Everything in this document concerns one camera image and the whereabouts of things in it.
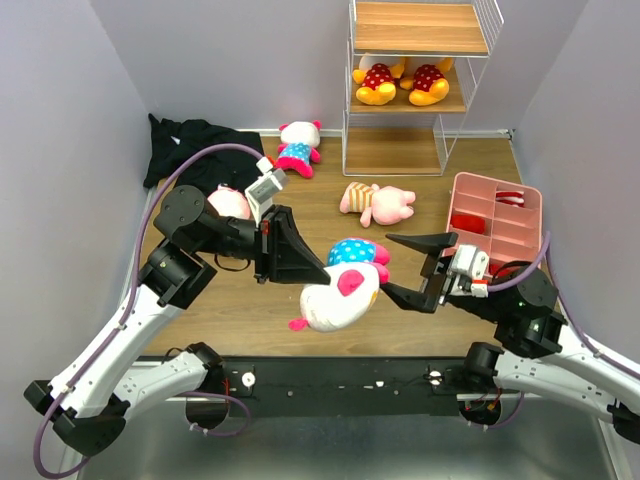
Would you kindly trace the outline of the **white plush blue dress front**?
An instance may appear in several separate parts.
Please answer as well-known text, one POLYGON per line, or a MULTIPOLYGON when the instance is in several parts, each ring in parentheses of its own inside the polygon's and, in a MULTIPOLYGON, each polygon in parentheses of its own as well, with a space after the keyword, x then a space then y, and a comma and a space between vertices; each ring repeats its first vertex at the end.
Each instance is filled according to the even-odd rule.
POLYGON ((303 287, 300 316, 289 321, 289 329, 329 333, 355 323, 369 311, 380 287, 389 281, 390 260, 391 254, 384 246, 367 239, 350 237, 335 243, 325 267, 330 283, 303 287))

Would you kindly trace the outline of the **white plush blue dress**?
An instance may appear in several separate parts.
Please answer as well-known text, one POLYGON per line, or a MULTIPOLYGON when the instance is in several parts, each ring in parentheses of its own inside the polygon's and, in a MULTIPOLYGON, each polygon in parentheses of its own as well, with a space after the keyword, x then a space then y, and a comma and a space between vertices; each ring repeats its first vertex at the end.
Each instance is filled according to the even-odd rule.
POLYGON ((318 151, 322 123, 294 121, 279 127, 280 144, 275 167, 293 170, 306 179, 313 177, 313 163, 321 161, 318 151))
POLYGON ((330 283, 303 287, 300 316, 289 321, 289 329, 329 333, 355 323, 369 311, 380 287, 389 281, 390 260, 391 254, 384 246, 367 239, 350 237, 335 243, 325 267, 330 283))

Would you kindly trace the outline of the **white plush blue dress back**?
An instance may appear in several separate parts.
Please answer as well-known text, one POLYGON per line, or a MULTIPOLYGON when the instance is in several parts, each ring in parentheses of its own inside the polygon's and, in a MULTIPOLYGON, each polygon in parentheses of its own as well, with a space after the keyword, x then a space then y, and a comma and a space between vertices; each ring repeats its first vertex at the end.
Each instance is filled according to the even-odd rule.
POLYGON ((280 144, 275 167, 293 170, 306 179, 313 177, 313 163, 321 161, 318 151, 322 123, 294 121, 279 127, 280 144))

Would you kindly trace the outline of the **small yellow plush toy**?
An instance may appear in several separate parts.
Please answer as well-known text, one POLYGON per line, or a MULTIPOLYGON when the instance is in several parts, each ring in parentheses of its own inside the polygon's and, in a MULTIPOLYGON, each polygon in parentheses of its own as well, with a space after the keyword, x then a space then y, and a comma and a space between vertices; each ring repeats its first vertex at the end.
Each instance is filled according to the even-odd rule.
POLYGON ((406 58, 365 54, 352 72, 358 89, 356 99, 365 105, 382 106, 396 96, 396 81, 405 70, 406 58))

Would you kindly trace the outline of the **large yellow plush toy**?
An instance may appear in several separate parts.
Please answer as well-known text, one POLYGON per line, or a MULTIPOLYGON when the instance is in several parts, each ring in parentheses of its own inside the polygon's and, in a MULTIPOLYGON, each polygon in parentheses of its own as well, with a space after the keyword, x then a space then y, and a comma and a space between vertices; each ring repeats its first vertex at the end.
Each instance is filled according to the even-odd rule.
POLYGON ((408 57, 399 85, 409 92, 409 102, 414 106, 422 107, 445 99, 450 90, 445 74, 451 70, 453 64, 452 57, 439 60, 408 57))

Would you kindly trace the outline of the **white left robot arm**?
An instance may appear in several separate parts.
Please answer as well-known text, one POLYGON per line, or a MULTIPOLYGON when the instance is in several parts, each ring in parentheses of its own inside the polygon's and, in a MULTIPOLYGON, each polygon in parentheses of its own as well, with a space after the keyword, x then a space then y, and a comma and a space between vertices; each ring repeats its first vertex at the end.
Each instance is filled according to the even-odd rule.
POLYGON ((223 361, 204 343, 141 375, 129 373, 150 341, 213 280, 216 271, 203 254, 252 262, 260 283, 330 282, 286 206, 269 207, 259 221, 221 217, 199 189, 181 186, 164 196, 153 223, 164 239, 112 319, 63 372, 24 392, 59 439, 86 458, 108 448, 135 415, 170 397, 223 393, 223 361))

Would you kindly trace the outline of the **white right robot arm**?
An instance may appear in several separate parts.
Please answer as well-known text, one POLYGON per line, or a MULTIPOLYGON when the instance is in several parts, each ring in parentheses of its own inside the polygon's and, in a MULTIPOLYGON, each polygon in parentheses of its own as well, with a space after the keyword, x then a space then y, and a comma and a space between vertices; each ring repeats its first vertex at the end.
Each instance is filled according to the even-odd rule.
POLYGON ((459 366, 428 379, 458 392, 518 391, 581 409, 639 441, 639 366, 596 342, 556 308, 559 291, 538 260, 515 261, 488 276, 489 256, 454 232, 390 235, 424 254, 422 285, 383 286, 401 309, 432 314, 451 305, 495 327, 495 344, 473 343, 459 366))

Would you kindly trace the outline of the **pink pig plush striped shirt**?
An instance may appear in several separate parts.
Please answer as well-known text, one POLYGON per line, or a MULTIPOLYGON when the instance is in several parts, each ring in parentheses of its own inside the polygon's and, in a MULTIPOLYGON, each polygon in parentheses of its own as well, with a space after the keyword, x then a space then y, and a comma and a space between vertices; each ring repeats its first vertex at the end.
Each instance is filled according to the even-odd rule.
POLYGON ((414 214, 416 194, 393 186, 380 187, 351 182, 339 204, 343 214, 359 213, 360 224, 368 228, 372 222, 382 226, 397 224, 414 214))

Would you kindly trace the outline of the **red sock middle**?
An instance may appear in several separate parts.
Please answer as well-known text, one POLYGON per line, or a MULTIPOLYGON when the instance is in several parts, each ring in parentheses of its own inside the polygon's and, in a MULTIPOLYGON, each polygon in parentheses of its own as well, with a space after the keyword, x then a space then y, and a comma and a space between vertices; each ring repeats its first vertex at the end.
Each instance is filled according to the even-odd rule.
POLYGON ((458 230, 484 235, 486 219, 473 214, 456 213, 451 216, 450 225, 458 230))

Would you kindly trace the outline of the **red sock lower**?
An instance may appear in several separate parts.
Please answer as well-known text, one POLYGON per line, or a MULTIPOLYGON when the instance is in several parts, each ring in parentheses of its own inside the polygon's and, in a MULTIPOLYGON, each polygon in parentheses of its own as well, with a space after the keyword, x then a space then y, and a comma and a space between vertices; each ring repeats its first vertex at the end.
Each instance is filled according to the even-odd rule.
POLYGON ((491 276, 496 276, 502 269, 503 269, 503 266, 497 263, 489 264, 489 274, 491 276))

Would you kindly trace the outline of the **pink pig plush left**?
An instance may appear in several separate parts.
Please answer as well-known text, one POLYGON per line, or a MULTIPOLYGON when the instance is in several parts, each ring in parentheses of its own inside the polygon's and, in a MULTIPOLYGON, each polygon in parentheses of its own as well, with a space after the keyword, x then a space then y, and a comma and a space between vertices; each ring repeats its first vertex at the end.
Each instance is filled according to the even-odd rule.
POLYGON ((220 216, 231 216, 245 220, 251 218, 250 206, 245 196, 240 191, 226 185, 219 185, 207 197, 207 200, 220 216))

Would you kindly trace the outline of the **pink divided organizer tray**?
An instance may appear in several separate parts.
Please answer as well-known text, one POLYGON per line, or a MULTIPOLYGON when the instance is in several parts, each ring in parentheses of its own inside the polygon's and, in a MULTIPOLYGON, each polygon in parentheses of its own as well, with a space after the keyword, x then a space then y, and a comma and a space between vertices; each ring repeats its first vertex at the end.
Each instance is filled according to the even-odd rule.
POLYGON ((457 243, 485 251, 489 264, 533 261, 542 245, 543 197, 529 186, 469 172, 454 178, 446 230, 459 235, 457 243), (519 208, 495 201, 497 190, 522 190, 525 206, 519 208), (450 225, 453 214, 473 214, 486 219, 484 235, 458 230, 450 225))

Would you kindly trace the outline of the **red white striped sock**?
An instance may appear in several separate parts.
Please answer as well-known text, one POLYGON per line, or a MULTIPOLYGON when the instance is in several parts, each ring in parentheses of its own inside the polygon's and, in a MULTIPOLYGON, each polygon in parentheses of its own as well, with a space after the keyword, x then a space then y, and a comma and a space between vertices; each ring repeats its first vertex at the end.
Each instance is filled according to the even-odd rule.
POLYGON ((525 206, 524 192, 522 190, 497 190, 495 201, 519 208, 525 206))

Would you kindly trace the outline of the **black cloth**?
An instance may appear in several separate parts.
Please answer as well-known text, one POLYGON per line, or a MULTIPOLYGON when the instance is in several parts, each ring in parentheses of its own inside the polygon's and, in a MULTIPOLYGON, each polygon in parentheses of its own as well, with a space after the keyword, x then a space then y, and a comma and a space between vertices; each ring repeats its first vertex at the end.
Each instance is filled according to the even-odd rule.
MULTIPOLYGON (((153 115, 149 115, 148 120, 152 153, 143 180, 145 188, 169 178, 194 154, 214 145, 240 144, 259 153, 263 151, 260 135, 256 132, 237 131, 205 120, 177 122, 166 118, 159 120, 153 115)), ((244 151, 213 152, 181 173, 175 184, 195 186, 205 195, 210 195, 220 185, 242 192, 260 176, 256 162, 256 157, 244 151)))

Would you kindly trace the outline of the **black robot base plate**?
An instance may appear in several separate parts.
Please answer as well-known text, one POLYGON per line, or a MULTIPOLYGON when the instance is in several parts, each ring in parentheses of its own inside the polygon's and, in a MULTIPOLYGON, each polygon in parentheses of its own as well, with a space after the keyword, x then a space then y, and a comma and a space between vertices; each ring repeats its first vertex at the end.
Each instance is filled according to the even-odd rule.
POLYGON ((231 356, 209 392, 241 400, 257 419, 456 416, 459 396, 496 388, 463 372, 462 357, 231 356))

